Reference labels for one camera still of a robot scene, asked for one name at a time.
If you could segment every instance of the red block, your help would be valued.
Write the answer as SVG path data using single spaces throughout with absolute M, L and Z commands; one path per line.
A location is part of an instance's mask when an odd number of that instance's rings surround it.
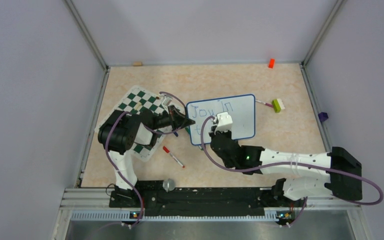
M 268 63 L 268 67 L 269 67 L 270 69 L 272 69 L 274 66 L 275 66 L 275 59 L 272 58 L 272 59 L 270 59 L 270 62 Z

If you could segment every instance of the gray floor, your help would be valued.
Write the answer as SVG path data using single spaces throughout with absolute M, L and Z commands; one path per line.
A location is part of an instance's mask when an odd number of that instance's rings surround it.
M 132 230 L 111 225 L 96 232 L 109 222 L 72 221 L 66 240 L 355 239 L 346 211 L 306 211 L 301 217 L 290 229 L 274 228 L 270 222 L 142 222 Z

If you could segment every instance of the purple block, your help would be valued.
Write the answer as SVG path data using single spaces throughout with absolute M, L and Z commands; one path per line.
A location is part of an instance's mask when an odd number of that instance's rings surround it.
M 329 116 L 326 112 L 321 112 L 318 114 L 318 119 L 320 120 L 321 123 L 328 120 L 328 118 L 329 118 Z

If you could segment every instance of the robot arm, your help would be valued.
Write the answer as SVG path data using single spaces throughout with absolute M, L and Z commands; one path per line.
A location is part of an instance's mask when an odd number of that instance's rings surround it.
M 133 186 L 138 181 L 132 163 L 131 151 L 133 150 L 131 150 L 131 148 L 133 143 L 153 147 L 157 142 L 158 135 L 148 129 L 157 130 L 171 126 L 172 129 L 175 130 L 195 123 L 195 121 L 180 113 L 174 105 L 166 106 L 165 109 L 163 113 L 158 115 L 154 115 L 151 110 L 147 108 L 143 108 L 140 114 L 125 115 L 118 122 L 114 132 L 110 136 L 108 143 L 109 156 L 116 164 L 121 175 Z M 101 143 L 104 148 L 111 128 L 122 113 L 122 111 L 115 110 L 99 128 L 98 142 Z M 132 187 L 120 177 L 117 173 L 118 170 L 115 169 L 115 185 L 120 189 L 119 192 L 121 195 L 131 198 Z
M 326 195 L 350 201 L 363 198 L 362 182 L 357 179 L 294 164 L 311 164 L 361 176 L 362 165 L 345 149 L 333 147 L 332 152 L 297 154 L 274 151 L 261 146 L 239 145 L 237 141 L 232 140 L 233 120 L 228 112 L 217 114 L 213 123 L 215 125 L 211 127 L 209 133 L 210 147 L 223 160 L 227 168 L 249 169 L 271 163 L 291 163 L 244 172 L 248 175 L 284 173 L 301 176 L 279 179 L 272 187 L 273 195 L 284 196 L 292 201 L 307 196 Z

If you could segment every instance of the orange object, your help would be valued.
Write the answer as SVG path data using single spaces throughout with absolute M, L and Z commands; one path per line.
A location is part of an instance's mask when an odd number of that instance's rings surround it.
M 142 67 L 143 64 L 142 64 L 141 61 L 135 61 L 135 62 L 133 62 L 132 66 L 133 66 L 133 67 Z
M 274 58 L 271 58 L 271 59 L 270 59 L 270 62 L 268 63 L 268 68 L 269 68 L 269 69 L 272 69 L 274 66 L 275 66 L 275 59 L 274 59 Z

